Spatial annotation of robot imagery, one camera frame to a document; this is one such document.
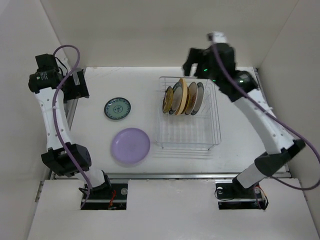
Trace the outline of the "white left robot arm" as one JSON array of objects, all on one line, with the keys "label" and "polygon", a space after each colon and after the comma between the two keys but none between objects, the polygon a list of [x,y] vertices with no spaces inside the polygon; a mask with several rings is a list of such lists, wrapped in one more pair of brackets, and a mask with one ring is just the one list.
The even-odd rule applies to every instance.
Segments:
[{"label": "white left robot arm", "polygon": [[92,167],[88,149],[72,140],[65,111],[68,101],[90,96],[84,71],[77,69],[62,88],[57,89],[63,75],[55,56],[42,54],[35,60],[38,69],[29,76],[28,87],[40,105],[46,130],[46,153],[41,155],[42,162],[58,176],[76,177],[90,183],[90,192],[100,198],[109,197],[112,186],[107,174]]}]

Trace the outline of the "beige yellow plate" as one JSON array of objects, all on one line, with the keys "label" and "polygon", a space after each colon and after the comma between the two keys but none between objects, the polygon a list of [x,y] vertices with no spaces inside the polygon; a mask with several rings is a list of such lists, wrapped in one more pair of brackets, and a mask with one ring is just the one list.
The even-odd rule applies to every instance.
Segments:
[{"label": "beige yellow plate", "polygon": [[188,86],[186,80],[180,78],[177,82],[179,87],[181,87],[180,101],[177,110],[175,111],[175,115],[181,115],[184,112],[184,109],[187,106],[187,98],[188,98]]}]

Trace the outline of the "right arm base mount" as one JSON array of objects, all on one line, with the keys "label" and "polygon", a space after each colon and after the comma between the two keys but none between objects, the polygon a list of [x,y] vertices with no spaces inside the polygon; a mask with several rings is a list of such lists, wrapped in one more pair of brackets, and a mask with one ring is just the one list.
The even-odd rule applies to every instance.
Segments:
[{"label": "right arm base mount", "polygon": [[263,210],[269,206],[269,200],[259,183],[249,188],[237,186],[232,181],[215,183],[214,196],[218,200],[219,210]]}]

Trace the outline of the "white plate orange sunburst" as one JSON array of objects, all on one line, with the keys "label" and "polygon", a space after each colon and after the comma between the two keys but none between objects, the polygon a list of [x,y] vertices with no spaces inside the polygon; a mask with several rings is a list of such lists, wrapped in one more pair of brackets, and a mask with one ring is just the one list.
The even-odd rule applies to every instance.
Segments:
[{"label": "white plate orange sunburst", "polygon": [[193,111],[194,106],[195,106],[195,103],[197,100],[197,93],[198,93],[197,83],[192,82],[188,86],[188,90],[189,90],[189,98],[188,98],[188,102],[186,105],[186,110],[184,112],[185,115],[190,115],[191,112]]}]

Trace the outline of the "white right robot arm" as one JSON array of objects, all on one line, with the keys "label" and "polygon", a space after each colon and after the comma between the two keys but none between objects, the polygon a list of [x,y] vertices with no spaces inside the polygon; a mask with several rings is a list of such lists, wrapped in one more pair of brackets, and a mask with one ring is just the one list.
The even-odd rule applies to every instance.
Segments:
[{"label": "white right robot arm", "polygon": [[302,139],[294,139],[275,121],[253,76],[237,69],[235,50],[229,44],[216,43],[207,49],[190,48],[182,66],[185,76],[190,76],[194,64],[197,65],[194,76],[212,80],[246,116],[264,145],[265,152],[233,179],[232,193],[243,197],[264,178],[272,177],[306,144]]}]

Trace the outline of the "teal patterned plate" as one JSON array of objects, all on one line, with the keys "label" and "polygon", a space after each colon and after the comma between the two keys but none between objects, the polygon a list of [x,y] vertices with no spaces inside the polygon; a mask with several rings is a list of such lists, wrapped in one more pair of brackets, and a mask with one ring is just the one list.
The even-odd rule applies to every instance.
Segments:
[{"label": "teal patterned plate", "polygon": [[104,106],[103,111],[110,120],[118,121],[124,119],[131,112],[130,102],[123,97],[114,97]]}]

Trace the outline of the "dark yellow patterned plate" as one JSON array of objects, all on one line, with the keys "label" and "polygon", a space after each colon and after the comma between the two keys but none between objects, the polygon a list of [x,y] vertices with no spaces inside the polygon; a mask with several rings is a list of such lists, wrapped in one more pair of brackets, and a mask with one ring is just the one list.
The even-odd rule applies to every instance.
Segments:
[{"label": "dark yellow patterned plate", "polygon": [[170,111],[173,103],[173,96],[174,96],[173,88],[169,86],[165,91],[165,95],[162,101],[162,112],[164,114],[167,114]]}]

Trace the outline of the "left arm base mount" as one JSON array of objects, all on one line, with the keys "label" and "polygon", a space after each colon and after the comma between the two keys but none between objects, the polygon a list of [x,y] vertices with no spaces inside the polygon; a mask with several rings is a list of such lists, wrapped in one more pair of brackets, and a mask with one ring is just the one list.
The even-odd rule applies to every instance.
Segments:
[{"label": "left arm base mount", "polygon": [[128,197],[128,182],[112,181],[111,188],[91,191],[87,198],[87,189],[79,188],[83,194],[80,203],[81,210],[126,210]]}]

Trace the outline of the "purple plastic plate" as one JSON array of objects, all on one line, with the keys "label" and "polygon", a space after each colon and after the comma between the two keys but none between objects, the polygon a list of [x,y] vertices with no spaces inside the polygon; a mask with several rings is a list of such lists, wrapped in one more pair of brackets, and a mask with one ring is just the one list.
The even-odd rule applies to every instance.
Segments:
[{"label": "purple plastic plate", "polygon": [[139,128],[126,128],[118,132],[111,142],[111,154],[121,164],[135,165],[149,153],[149,136]]}]

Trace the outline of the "white plate dark lettered rim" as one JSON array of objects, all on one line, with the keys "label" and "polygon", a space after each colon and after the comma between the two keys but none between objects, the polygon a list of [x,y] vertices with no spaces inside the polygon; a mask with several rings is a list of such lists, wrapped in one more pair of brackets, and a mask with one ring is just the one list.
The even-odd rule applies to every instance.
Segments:
[{"label": "white plate dark lettered rim", "polygon": [[180,81],[176,82],[172,88],[172,91],[173,91],[173,97],[172,97],[172,104],[169,110],[170,115],[173,115],[180,106],[180,103],[182,100],[182,94],[183,94],[183,84]]}]

